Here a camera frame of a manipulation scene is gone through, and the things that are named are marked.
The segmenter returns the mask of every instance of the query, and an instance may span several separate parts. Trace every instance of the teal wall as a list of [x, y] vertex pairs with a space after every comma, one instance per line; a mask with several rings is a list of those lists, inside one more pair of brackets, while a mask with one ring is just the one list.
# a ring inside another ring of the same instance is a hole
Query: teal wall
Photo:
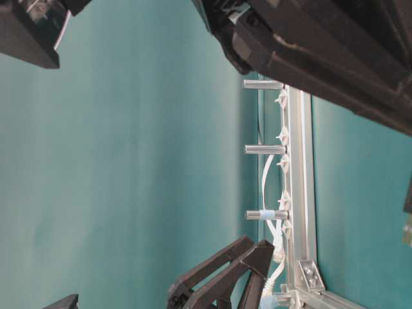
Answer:
[[371, 309], [412, 303], [402, 208], [412, 138], [314, 98], [319, 266], [327, 287]]
[[93, 1], [60, 55], [0, 57], [2, 308], [164, 308], [178, 274], [257, 238], [256, 92], [190, 1]]

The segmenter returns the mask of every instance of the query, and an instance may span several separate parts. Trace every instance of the white wire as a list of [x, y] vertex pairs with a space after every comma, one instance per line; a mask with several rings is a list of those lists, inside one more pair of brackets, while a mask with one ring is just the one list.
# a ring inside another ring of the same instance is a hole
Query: white wire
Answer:
[[[266, 210], [266, 203], [265, 203], [265, 189], [266, 189], [266, 179], [269, 173], [270, 166], [272, 165], [274, 154], [269, 155], [266, 160], [265, 166], [263, 168], [262, 174], [262, 206], [263, 210]], [[281, 205], [279, 210], [283, 210], [285, 207]], [[285, 269], [285, 249], [283, 247], [283, 231], [282, 231], [282, 220], [276, 220], [276, 227], [274, 226], [271, 220], [266, 220], [266, 223], [269, 227], [270, 232], [273, 235], [273, 244], [275, 246], [274, 251], [274, 260], [278, 261], [278, 257], [281, 256], [281, 262], [278, 267], [275, 269], [274, 273], [270, 276], [270, 278], [266, 281], [265, 284], [265, 291], [272, 293], [276, 280], [282, 274], [283, 270]]]
[[[274, 154], [271, 154], [268, 159], [266, 160], [265, 167], [263, 168], [262, 174], [262, 206], [263, 210], [266, 210], [265, 204], [265, 188], [266, 188], [266, 178], [268, 177], [270, 166], [272, 165], [273, 159], [275, 158]], [[273, 237], [275, 237], [276, 229], [273, 225], [271, 220], [266, 220], [267, 225], [269, 226], [269, 230], [272, 233]]]

